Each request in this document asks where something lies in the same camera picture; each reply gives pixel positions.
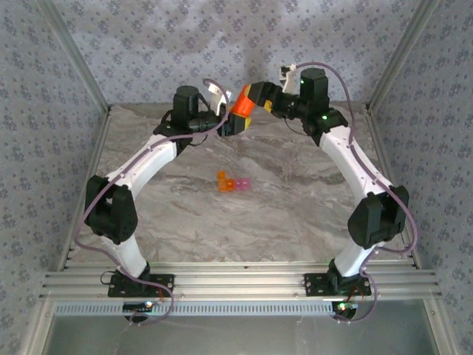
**wall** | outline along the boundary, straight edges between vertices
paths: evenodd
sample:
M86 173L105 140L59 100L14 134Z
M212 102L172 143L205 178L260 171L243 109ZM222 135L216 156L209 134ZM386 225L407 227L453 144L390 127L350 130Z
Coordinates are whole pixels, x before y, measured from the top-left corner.
M443 0L375 113L411 191L423 266L437 269L473 354L473 3Z
M170 101L210 76L232 90L325 61L365 101L418 0L57 1L106 99ZM333 100L344 100L336 80Z
M35 2L0 13L0 354L16 354L103 114Z

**orange block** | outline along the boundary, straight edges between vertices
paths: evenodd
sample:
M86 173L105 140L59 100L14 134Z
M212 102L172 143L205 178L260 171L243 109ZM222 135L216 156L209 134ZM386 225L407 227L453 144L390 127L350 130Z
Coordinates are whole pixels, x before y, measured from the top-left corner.
M220 181L220 180L224 180L226 179L226 175L225 175L225 172L223 170L220 170L218 173L217 173L217 180Z
M225 192L227 190L227 180L225 179L220 179L219 180L219 191Z

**marble surface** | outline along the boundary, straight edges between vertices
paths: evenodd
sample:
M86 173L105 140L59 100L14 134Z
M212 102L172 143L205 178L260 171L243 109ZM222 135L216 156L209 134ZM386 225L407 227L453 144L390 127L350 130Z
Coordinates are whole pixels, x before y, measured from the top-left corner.
M348 119L344 105L334 105ZM149 138L168 105L114 106L98 167L106 175ZM377 163L363 106L356 105L360 146ZM300 122L289 124L302 131ZM217 190L218 170L251 178L249 191ZM136 200L137 240L148 261L327 262L344 247L347 219L355 204L336 165L303 135L263 110L250 129L232 138L213 135L188 147L159 171ZM100 246L87 226L83 243ZM390 245L401 247L400 237ZM102 254L75 248L72 261L104 261ZM397 256L379 254L380 258Z

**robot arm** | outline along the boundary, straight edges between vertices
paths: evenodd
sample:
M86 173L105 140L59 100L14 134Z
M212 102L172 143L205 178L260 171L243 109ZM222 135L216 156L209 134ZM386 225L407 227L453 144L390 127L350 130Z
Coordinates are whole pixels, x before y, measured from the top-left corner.
M259 82L247 87L245 93L250 101L277 118L300 119L307 135L330 156L350 185L358 204L348 220L351 240L330 262L327 273L336 293L358 281L361 264L376 246L382 246L404 229L406 215L376 180L390 187L406 206L409 194L403 186L393 187L353 140L351 144L361 161L376 179L373 180L355 159L348 143L348 122L329 105L325 71L315 68L303 70L298 95L293 94L295 74L294 65L282 67L280 79L283 87Z
M86 219L86 224L101 237L108 250L120 262L120 266L133 277L146 280L149 275L149 265L140 253L135 237L138 222L136 197L161 168L174 160L191 143L191 139L168 141L154 148L153 146L170 136L205 132L221 121L225 109L224 96L213 84L208 89L213 94L210 104L197 88L179 87L174 95L173 109L165 114L145 145L124 165L106 177L91 177L87 184L86 208L109 181L120 175L114 186L95 205ZM207 106L207 111L199 111L199 100ZM221 136L235 135L248 127L249 123L246 122L244 118L231 114L218 133ZM137 163L124 174L134 161Z

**purple cable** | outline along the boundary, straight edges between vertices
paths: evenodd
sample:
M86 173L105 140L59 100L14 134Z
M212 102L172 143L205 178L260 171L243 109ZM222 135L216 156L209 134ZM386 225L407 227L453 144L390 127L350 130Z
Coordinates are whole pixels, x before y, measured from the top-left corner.
M213 84L215 85L216 87L219 88L220 92L223 94L223 97L225 98L225 102L226 102L226 105L227 107L230 106L230 99L228 98L227 96L227 92L222 88L222 86L217 83L215 80L212 80L210 78L206 78L203 80L203 83L204 85L207 85L207 83L210 83L210 84ZM225 110L225 114L222 118L222 120L212 129L209 129L208 131L205 131L205 132L199 132L199 133L193 133L191 135L175 135L175 136L172 136L172 137L167 137L167 138L164 138L162 139L161 141L158 141L154 144L152 144L150 146L149 149L141 152L141 154L139 154L119 175L117 175L116 177L114 177L98 194L97 196L95 196L94 200L90 203L89 207L87 207L86 211L84 212L84 214L82 215L81 219L79 220L78 222L78 225L77 227L75 228L74 230L74 234L73 234L73 240L74 240L74 243L83 248L83 249L86 249L86 250L90 250L90 251L97 251L97 252L100 252L102 254L105 254L119 269L120 269L120 272L124 275L126 275L130 280L133 280L135 281L136 283L141 283L143 285L149 285L149 286L153 286L153 287L156 287L156 288L159 288L159 289L162 289L164 291L166 291L170 298L171 298L171 305L169 306L169 309L166 311L166 313L157 318L156 320L148 320L146 321L145 323L138 323L138 325L151 325L151 324L156 324L158 323L159 321L165 319L171 312L172 312L172 309L174 307L174 295L172 293L172 291L165 287L164 285L160 285L159 283L152 283L152 282L149 282L149 281L145 281L145 280L140 280L136 277L133 277L127 270L125 270L124 268L121 267L120 265L120 262L112 255L110 254L106 249L104 248L96 248L94 246L86 246L85 244L82 244L81 242L79 242L79 233L81 232L81 228L82 228L82 225L85 223L85 220L87 219L87 217L89 216L90 212L93 210L93 208L95 207L95 205L97 205L98 201L106 194L107 191L109 191L109 189L118 181L120 180L125 174L127 174L145 155L147 155L148 153L150 153L154 148L156 148L157 146L159 146L160 144L163 144L163 143L166 143L166 142L170 142L170 141L175 141L176 139L184 139L184 138L195 138L195 137L199 137L201 135L208 135L212 132L216 132L224 123L225 121L227 120L228 118L228 113L230 112L229 109L226 109ZM132 317L130 318L130 320L133 318L133 317L136 317L138 314L133 314Z
M376 247L371 251L371 253L365 258L364 262L360 265L360 271L359 271L360 275L362 277L366 277L372 284L374 300L373 300L373 303L372 303L370 309L368 310L368 312L364 316L362 316L358 319L352 320L352 321L349 321L348 319L345 319L348 322L358 322L360 320L364 320L364 319L368 318L368 316L371 315L371 313L375 309L376 301L378 300L378 286L376 285L374 279L369 274L366 273L366 267L367 267L368 261L370 261L370 259L372 258L372 256L374 254L378 253L378 249L389 251L391 253L395 253L395 254L399 254L399 255L405 255L405 254L410 253L414 249L415 244L417 243L418 230L417 230L417 226L415 225L414 216L412 216L412 213L407 208L407 206L401 201L401 199L394 192L392 192L392 190L388 186L384 185L381 181L379 181L378 178L368 169L368 167L365 165L365 163L361 160L360 156L358 155L355 147L353 146L353 139L355 137L355 130L356 130L355 114L353 113L352 102L350 100L350 94L348 92L347 85L345 84L345 82L344 82L343 78L341 77L341 75L335 69L333 69L330 65L327 65L325 63L320 63L320 62L317 62L317 61L308 61L306 63L297 64L296 68L299 69L299 68L308 67L308 66L318 66L318 67L327 68L329 71L331 71L338 78L338 80L340 80L340 84L343 87L343 90L345 91L345 95L347 96L348 110L350 111L350 115L352 117L352 127L351 127L351 130L350 130L350 135L348 136L348 143L350 145L350 151L352 152L353 157L355 157L355 160L358 162L358 164L360 164L361 168L370 176L370 178L373 181L375 181L384 191L386 191L387 194L394 201L396 201L396 203L401 207L401 209L406 214L407 219L411 223L411 227L412 227L412 233L413 233L412 243L407 248L405 248L403 250L395 250L395 249L385 248L383 246Z

